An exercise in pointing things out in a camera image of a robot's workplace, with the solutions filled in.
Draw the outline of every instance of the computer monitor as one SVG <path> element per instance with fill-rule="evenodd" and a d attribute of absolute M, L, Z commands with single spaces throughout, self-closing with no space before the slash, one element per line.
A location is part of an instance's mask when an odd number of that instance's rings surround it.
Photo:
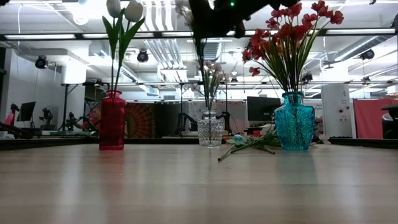
<path fill-rule="evenodd" d="M 30 121 L 35 110 L 36 102 L 23 103 L 19 110 L 17 121 Z"/>
<path fill-rule="evenodd" d="M 272 114 L 280 105 L 279 98 L 248 96 L 249 121 L 272 121 Z"/>

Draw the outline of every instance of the table surface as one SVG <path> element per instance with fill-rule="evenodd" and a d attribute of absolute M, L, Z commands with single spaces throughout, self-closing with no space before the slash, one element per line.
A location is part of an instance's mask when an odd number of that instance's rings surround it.
<path fill-rule="evenodd" d="M 398 151 L 77 145 L 0 152 L 0 223 L 398 223 Z"/>

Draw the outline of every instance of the crystal vase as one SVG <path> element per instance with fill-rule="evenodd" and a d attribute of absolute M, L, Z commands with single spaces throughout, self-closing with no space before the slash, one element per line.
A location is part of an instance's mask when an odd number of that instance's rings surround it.
<path fill-rule="evenodd" d="M 315 130 L 315 110 L 302 104 L 301 92 L 288 92 L 282 96 L 285 104 L 275 110 L 275 125 L 282 150 L 306 151 Z"/>
<path fill-rule="evenodd" d="M 120 91 L 107 91 L 102 99 L 101 126 L 99 129 L 100 150 L 123 150 L 126 101 Z"/>
<path fill-rule="evenodd" d="M 216 119 L 215 111 L 206 111 L 198 121 L 199 145 L 219 147 L 223 138 L 223 120 Z"/>

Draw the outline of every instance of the blue vase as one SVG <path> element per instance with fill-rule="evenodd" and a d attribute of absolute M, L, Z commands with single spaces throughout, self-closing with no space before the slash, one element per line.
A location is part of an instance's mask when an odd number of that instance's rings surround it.
<path fill-rule="evenodd" d="M 284 93 L 282 97 L 285 105 L 275 110 L 275 125 L 282 150 L 306 151 L 315 130 L 315 110 L 301 104 L 301 92 Z"/>

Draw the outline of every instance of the small blue object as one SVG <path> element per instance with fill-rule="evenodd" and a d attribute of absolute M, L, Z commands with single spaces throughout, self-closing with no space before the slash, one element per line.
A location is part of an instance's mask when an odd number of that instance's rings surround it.
<path fill-rule="evenodd" d="M 244 142 L 244 138 L 240 134 L 235 134 L 233 139 L 237 142 Z"/>

